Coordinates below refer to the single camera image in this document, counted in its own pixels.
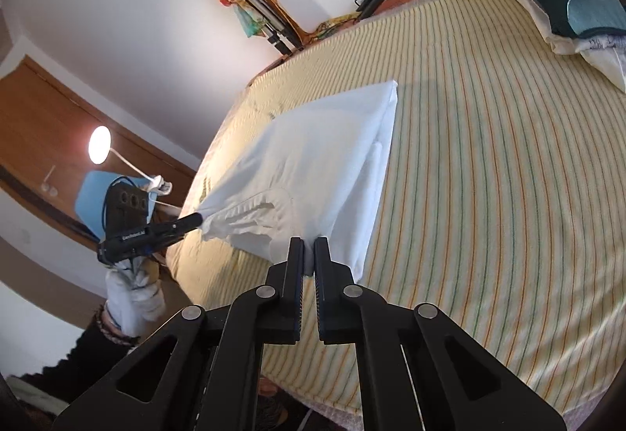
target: bracelet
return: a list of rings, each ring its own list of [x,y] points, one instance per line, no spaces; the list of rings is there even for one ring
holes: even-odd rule
[[[119,330],[121,332],[121,325],[119,323],[117,323],[117,321],[115,320],[115,318],[111,314],[111,311],[109,310],[109,301],[108,300],[104,301],[104,309],[102,310],[102,312],[106,312],[106,315],[111,320],[111,323],[113,323],[115,325],[115,328],[117,328],[117,330]]]
[[[96,313],[96,326],[98,327],[98,330],[102,332],[102,335],[106,337],[106,339],[111,341],[112,343],[119,344],[120,346],[127,346],[129,348],[137,346],[137,344],[139,343],[139,337],[127,337],[127,336],[121,337],[121,336],[117,336],[116,334],[113,334],[113,332],[109,330],[109,327],[107,327],[102,320],[102,313],[104,312],[104,310],[105,310],[104,306],[100,306],[100,308],[98,309],[98,312]],[[106,314],[109,316],[111,321],[115,324],[115,321],[111,317],[111,314],[108,311]]]

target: metal screw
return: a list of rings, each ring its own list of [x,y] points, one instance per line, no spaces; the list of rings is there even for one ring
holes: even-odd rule
[[[199,317],[202,314],[202,310],[198,306],[187,306],[180,314],[183,318],[191,320]]]
[[[356,284],[351,284],[344,288],[344,295],[346,297],[356,298],[363,295],[363,289],[361,286],[357,286]]]
[[[257,296],[262,299],[268,299],[276,294],[276,290],[271,286],[260,286],[257,288]]]
[[[417,308],[417,312],[422,318],[432,319],[437,316],[437,308],[432,304],[422,304]]]

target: hand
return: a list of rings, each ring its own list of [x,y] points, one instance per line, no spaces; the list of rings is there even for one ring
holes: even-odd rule
[[[259,395],[265,397],[274,397],[278,392],[278,385],[265,377],[259,378]]]
[[[106,293],[109,317],[129,337],[141,336],[147,322],[157,320],[165,312],[158,266],[153,261],[117,264],[106,275]]]

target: bed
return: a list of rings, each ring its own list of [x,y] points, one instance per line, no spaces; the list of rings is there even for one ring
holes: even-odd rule
[[[183,215],[277,115],[390,79],[394,136],[360,284],[436,304],[560,413],[597,399],[626,357],[626,97],[580,56],[553,54],[515,0],[395,0],[259,76]],[[268,268],[199,232],[167,260],[207,309]],[[312,280],[301,341],[267,346],[262,372],[327,415],[360,412],[355,350],[318,342]]]

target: chair backrest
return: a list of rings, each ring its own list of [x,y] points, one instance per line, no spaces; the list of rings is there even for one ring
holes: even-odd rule
[[[74,212],[78,218],[89,228],[96,237],[104,240],[104,228],[102,228],[102,207],[109,186],[118,178],[124,177],[119,173],[109,171],[90,171],[85,176],[83,185],[74,202]],[[148,179],[128,177],[137,187],[148,184]],[[148,221],[152,217],[155,207],[156,194],[149,193]]]

